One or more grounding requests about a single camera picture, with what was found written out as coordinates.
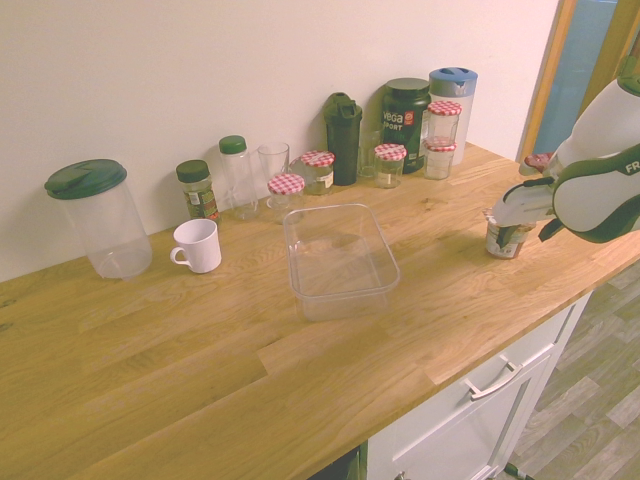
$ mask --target black shaker bottle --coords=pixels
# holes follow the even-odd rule
[[[352,185],[358,174],[358,144],[362,108],[346,93],[334,93],[324,107],[327,148],[336,156],[333,183]]]

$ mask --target white cabinet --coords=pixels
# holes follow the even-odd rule
[[[588,295],[368,442],[367,480],[483,480],[505,466]]]

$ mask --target mug handle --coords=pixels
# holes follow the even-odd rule
[[[171,250],[171,253],[169,254],[169,258],[171,258],[171,261],[177,265],[188,265],[189,268],[191,268],[191,264],[189,263],[188,260],[178,260],[176,257],[178,255],[178,253],[182,252],[182,254],[184,255],[184,248],[182,247],[176,247],[173,250]]]

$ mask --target drawer handle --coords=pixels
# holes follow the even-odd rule
[[[497,392],[501,388],[505,387],[514,378],[516,378],[518,376],[518,374],[520,373],[520,370],[522,370],[524,368],[524,365],[518,365],[518,366],[514,365],[513,363],[511,363],[503,355],[500,355],[500,358],[502,360],[504,360],[505,362],[507,362],[507,368],[509,370],[511,370],[511,373],[509,375],[507,375],[506,377],[504,377],[502,380],[500,380],[498,383],[488,387],[485,390],[480,390],[473,383],[471,383],[471,381],[468,378],[465,379],[465,383],[467,384],[467,386],[471,390],[471,401],[472,402],[475,402],[476,400],[480,400],[481,398],[484,398],[484,397],[486,397],[488,395],[491,395],[492,393]]]

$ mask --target red checkered lid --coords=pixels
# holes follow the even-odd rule
[[[291,195],[301,192],[304,188],[304,178],[295,173],[280,173],[267,184],[269,191],[278,195]]]
[[[373,151],[376,157],[387,162],[397,162],[407,156],[407,149],[397,143],[383,143]]]
[[[427,109],[435,115],[460,115],[462,112],[462,105],[449,100],[440,100],[438,102],[430,103]]]
[[[436,142],[424,142],[425,147],[427,147],[427,150],[430,150],[432,152],[453,152],[455,151],[456,148],[458,148],[458,144],[453,142],[450,145],[444,145],[443,143],[438,143]]]
[[[311,150],[300,157],[300,160],[310,167],[328,167],[335,159],[336,156],[333,153],[321,150]]]

